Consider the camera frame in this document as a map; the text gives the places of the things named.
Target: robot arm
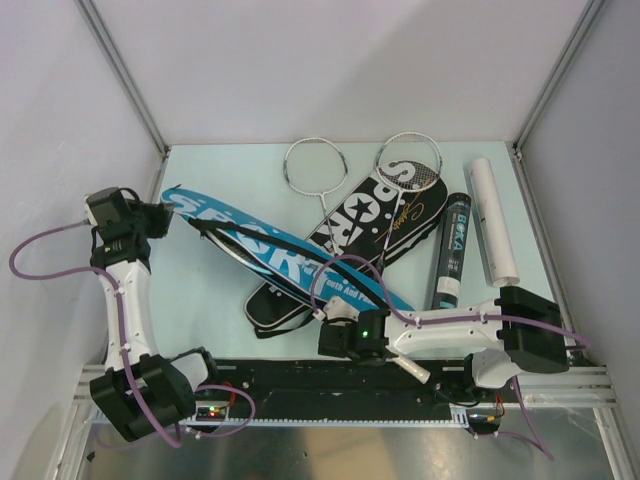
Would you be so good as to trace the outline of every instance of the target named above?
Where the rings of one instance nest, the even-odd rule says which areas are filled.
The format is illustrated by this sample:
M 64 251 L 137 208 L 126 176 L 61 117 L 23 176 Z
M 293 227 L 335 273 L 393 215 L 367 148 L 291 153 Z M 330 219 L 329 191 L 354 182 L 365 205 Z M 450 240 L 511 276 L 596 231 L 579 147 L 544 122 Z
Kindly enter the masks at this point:
M 325 307 L 328 322 L 320 333 L 318 353 L 359 363 L 393 361 L 422 383 L 429 372 L 411 357 L 434 348 L 465 348 L 470 386 L 497 389 L 522 371 L 558 373 L 569 369 L 564 340 L 541 328 L 485 315 L 513 315 L 561 327 L 558 306 L 519 287 L 503 287 L 500 298 L 471 308 L 403 312 L 409 325 L 384 310 L 358 312 L 339 298 Z M 443 323 L 420 325 L 421 321 Z
M 133 441 L 152 433 L 154 428 L 130 394 L 121 356 L 123 343 L 136 384 L 164 427 L 195 414 L 194 391 L 205 381 L 213 383 L 216 367 L 204 348 L 165 359 L 156 346 L 149 308 L 148 239 L 166 235 L 171 209 L 165 204 L 143 203 L 137 197 L 126 199 L 118 188 L 93 194 L 85 204 L 93 234 L 103 241 L 100 246 L 94 243 L 91 265 L 106 270 L 118 282 L 126 335 L 123 342 L 113 287 L 100 277 L 107 301 L 109 345 L 105 374 L 91 382 L 91 397 L 118 432 Z

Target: bag strap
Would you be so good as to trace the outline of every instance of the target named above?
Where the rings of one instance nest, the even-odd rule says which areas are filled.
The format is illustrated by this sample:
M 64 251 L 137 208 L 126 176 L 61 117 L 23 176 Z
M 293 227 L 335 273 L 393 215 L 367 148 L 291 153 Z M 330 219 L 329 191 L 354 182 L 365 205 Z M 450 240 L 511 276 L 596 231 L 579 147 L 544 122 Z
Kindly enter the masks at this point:
M 273 337 L 278 337 L 280 335 L 284 335 L 285 333 L 289 333 L 289 332 L 293 332 L 295 330 L 298 330 L 299 328 L 302 327 L 306 327 L 307 325 L 309 325 L 314 319 L 313 316 L 313 312 L 309 313 L 309 315 L 307 315 L 305 317 L 305 319 L 300 322 L 300 325 L 298 325 L 297 327 L 294 328 L 287 328 L 286 330 L 261 330 L 260 328 L 258 328 L 257 326 L 254 325 L 253 330 L 256 334 L 256 337 L 258 337 L 259 339 L 265 339 L 265 338 L 273 338 Z

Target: white wall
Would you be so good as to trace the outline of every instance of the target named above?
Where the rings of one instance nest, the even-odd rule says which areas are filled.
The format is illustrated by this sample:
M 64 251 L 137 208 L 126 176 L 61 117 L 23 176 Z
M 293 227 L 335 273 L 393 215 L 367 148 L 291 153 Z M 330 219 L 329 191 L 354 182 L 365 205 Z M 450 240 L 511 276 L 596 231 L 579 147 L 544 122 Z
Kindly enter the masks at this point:
M 3 2 L 0 65 L 0 478 L 35 479 L 105 337 L 105 309 L 94 277 L 19 280 L 10 251 L 82 219 L 85 193 L 146 193 L 158 157 L 71 0 Z M 37 244 L 19 265 L 86 265 L 89 246 L 88 230 L 76 230 Z
M 640 451 L 640 3 L 609 3 L 524 157 L 570 310 Z
M 587 0 L 98 0 L 167 141 L 513 140 Z

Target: light blue floor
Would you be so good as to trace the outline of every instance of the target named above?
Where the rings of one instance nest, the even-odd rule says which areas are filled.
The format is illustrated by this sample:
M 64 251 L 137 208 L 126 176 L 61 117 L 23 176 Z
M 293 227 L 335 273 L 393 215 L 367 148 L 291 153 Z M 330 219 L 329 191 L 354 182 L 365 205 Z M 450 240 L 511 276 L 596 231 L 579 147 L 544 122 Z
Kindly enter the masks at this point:
M 327 197 L 334 208 L 371 173 L 380 144 L 339 144 L 350 167 L 341 190 Z M 449 192 L 467 192 L 465 169 L 478 157 L 493 166 L 513 250 L 520 285 L 546 298 L 551 290 L 529 223 L 509 155 L 502 142 L 447 142 L 440 144 L 443 180 Z M 317 198 L 292 191 L 282 176 L 282 160 L 289 145 L 174 146 L 161 191 L 181 184 L 219 198 L 250 215 L 306 237 L 322 220 Z M 305 155 L 321 159 L 326 145 L 309 144 Z M 411 157 L 416 143 L 399 143 L 393 155 Z M 432 234 L 385 271 L 389 287 L 410 304 L 422 308 L 431 296 L 439 235 Z M 326 358 L 316 354 L 319 324 L 270 340 L 258 340 L 246 320 L 243 305 L 261 281 L 228 257 L 180 218 L 174 218 L 167 238 L 152 245 L 151 311 L 160 353 L 171 356 L 204 346 L 214 357 Z M 462 276 L 460 306 L 498 296 L 488 285 L 475 225 L 470 229 Z M 465 351 L 438 352 L 464 356 Z

